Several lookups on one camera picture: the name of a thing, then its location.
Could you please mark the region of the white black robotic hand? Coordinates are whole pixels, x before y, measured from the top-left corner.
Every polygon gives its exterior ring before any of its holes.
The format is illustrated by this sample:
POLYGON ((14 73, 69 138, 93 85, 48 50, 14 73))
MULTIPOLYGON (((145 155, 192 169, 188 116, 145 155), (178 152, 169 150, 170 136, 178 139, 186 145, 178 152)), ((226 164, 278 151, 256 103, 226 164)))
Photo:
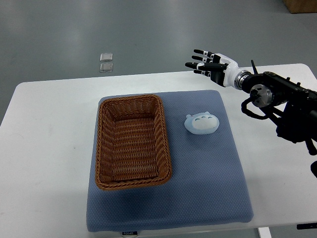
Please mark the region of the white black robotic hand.
POLYGON ((243 80, 250 73, 238 66, 233 59, 220 53, 194 49, 192 56, 194 62, 187 62, 185 66, 192 69, 195 74, 208 77, 212 82, 221 87, 242 89, 243 80))

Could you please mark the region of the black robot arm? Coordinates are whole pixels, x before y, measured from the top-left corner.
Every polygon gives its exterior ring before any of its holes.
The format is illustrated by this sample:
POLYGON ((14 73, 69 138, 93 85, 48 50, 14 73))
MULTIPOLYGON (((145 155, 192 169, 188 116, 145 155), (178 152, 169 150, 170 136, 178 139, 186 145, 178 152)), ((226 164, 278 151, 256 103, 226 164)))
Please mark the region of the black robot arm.
POLYGON ((238 85, 249 94, 242 102, 241 111, 255 119, 270 119, 276 125, 276 134, 293 143, 305 142, 310 155, 317 149, 317 93, 293 83, 274 72, 253 73, 238 85))

